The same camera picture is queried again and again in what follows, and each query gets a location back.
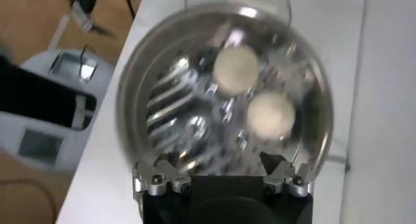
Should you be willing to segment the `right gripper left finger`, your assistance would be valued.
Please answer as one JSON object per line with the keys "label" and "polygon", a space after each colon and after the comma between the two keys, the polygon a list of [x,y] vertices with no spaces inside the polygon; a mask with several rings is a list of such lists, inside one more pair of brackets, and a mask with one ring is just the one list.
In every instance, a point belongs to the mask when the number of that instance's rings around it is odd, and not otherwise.
{"label": "right gripper left finger", "polygon": [[137,162],[133,167],[133,197],[140,199],[143,193],[158,197],[168,190],[181,195],[188,195],[191,190],[191,178],[178,172],[167,160],[160,160],[151,165]]}

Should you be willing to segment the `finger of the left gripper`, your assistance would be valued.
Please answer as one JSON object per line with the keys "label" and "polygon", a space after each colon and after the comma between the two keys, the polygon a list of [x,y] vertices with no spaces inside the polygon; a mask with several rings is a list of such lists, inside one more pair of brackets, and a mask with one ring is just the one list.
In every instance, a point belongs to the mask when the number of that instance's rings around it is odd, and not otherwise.
{"label": "finger of the left gripper", "polygon": [[71,15],[83,32],[95,32],[108,37],[114,36],[113,32],[96,24],[90,15],[83,10],[78,1],[72,3]]}

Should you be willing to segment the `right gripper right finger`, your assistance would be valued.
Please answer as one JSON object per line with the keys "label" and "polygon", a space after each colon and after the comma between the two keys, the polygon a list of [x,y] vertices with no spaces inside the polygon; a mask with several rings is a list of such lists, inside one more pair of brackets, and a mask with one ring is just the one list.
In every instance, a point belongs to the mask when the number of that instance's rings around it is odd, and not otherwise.
{"label": "right gripper right finger", "polygon": [[263,182],[269,193],[277,195],[285,191],[294,197],[313,194],[312,170],[307,163],[301,163],[296,169],[281,155],[260,152],[259,156],[266,171]]}

